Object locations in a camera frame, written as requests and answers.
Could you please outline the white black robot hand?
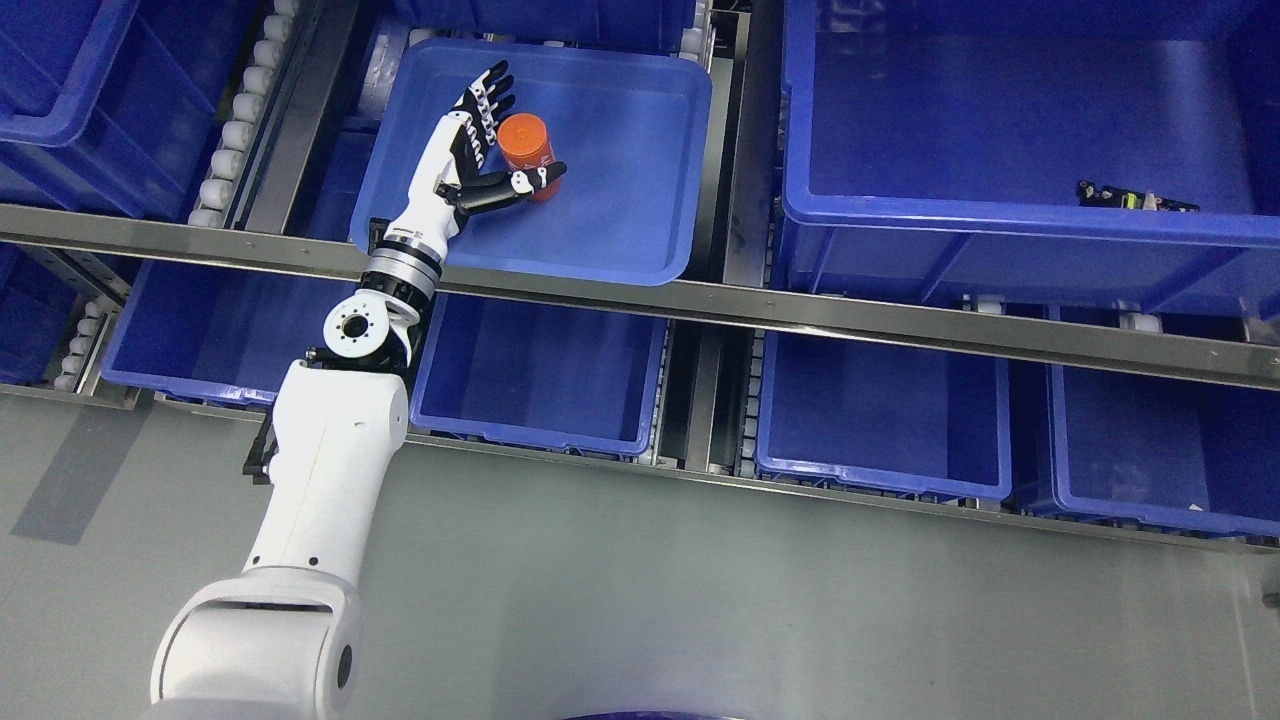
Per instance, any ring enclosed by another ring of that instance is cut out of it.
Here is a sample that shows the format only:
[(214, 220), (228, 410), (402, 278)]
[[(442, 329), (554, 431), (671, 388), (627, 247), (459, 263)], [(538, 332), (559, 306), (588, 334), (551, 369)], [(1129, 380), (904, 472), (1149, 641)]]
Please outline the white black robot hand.
[(483, 170), (488, 158), (500, 150), (498, 129), (512, 117), (513, 86), (509, 61), (503, 59), (465, 87), (419, 158), (404, 209), (381, 234), (370, 238), (371, 255), (385, 249), (442, 264), (451, 241), (472, 217), (530, 201), (567, 173), (563, 161)]

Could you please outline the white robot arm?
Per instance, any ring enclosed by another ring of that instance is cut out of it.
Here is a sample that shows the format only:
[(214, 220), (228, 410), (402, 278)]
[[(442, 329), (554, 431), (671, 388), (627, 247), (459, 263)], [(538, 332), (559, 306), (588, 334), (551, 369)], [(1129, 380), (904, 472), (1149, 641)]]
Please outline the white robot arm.
[(406, 374), (448, 256), (443, 240), (371, 246), (358, 288), (292, 363), (246, 471), (271, 496), (239, 575), (166, 629), (147, 719), (338, 719), (358, 678), (361, 566), (408, 429)]

